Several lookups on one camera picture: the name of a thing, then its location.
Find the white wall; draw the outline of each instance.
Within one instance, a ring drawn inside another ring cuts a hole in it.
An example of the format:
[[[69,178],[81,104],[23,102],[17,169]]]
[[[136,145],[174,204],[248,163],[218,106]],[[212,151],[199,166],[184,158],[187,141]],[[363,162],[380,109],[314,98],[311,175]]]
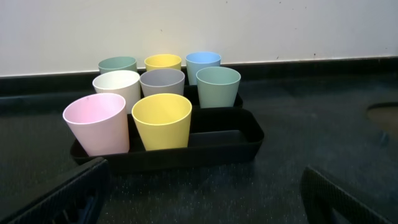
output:
[[[398,1],[0,0],[1,76],[198,50],[222,63],[398,55]]]

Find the black tray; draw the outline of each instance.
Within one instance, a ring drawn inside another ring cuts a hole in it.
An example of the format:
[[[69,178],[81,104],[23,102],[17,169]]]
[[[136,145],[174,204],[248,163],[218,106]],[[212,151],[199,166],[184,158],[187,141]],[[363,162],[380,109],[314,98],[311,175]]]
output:
[[[198,86],[196,85],[185,85],[184,86],[184,96],[191,102],[192,109],[200,109],[199,104],[199,93],[198,93]],[[141,90],[141,98],[144,97],[144,94]],[[242,108],[243,107],[243,100],[239,93],[236,94],[234,107]]]
[[[114,174],[251,161],[264,139],[249,111],[209,108],[192,112],[188,147],[145,151],[132,116],[127,118],[130,151],[102,156],[109,161]],[[78,164],[99,157],[88,156],[77,140],[70,154]]]

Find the green cup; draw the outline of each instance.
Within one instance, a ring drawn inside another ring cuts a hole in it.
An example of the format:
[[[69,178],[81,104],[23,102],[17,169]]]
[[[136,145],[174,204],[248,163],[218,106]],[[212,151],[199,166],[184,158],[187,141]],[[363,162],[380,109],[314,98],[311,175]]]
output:
[[[133,57],[113,57],[101,61],[98,64],[101,74],[118,70],[137,72],[137,60]]]
[[[241,74],[225,67],[208,67],[197,72],[200,108],[233,106]]]

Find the plastic cup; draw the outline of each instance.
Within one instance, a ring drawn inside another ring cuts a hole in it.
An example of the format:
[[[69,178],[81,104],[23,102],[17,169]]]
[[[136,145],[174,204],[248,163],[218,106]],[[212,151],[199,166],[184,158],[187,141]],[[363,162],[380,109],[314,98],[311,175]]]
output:
[[[148,72],[161,68],[181,70],[181,58],[171,54],[153,55],[145,59],[145,67]]]
[[[208,67],[197,72],[200,108],[233,106],[241,75],[225,67]]]
[[[147,151],[188,146],[192,105],[183,96],[161,93],[138,101],[132,117]]]
[[[151,96],[159,93],[184,94],[185,74],[180,70],[164,68],[145,72],[141,75],[141,82],[144,96]]]
[[[98,68],[101,74],[118,70],[129,70],[137,72],[137,60],[133,57],[108,58],[101,61],[98,64]]]
[[[139,74],[132,71],[114,71],[104,73],[93,80],[97,93],[115,93],[126,100],[126,113],[141,99]]]
[[[128,152],[126,101],[114,93],[99,93],[74,101],[63,111],[67,122],[89,156]]]
[[[197,72],[207,67],[218,67],[221,56],[213,52],[196,52],[185,57],[189,85],[197,85]]]

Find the speckled black surface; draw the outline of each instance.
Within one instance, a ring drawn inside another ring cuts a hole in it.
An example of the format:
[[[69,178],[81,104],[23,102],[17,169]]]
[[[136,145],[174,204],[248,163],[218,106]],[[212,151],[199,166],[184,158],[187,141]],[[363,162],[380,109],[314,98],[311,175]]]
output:
[[[307,164],[398,209],[398,141],[382,143],[365,114],[398,100],[395,75],[243,82],[239,93],[266,133],[252,163],[113,177],[98,223],[306,223]],[[1,108],[0,198],[76,166],[59,108],[21,108]]]

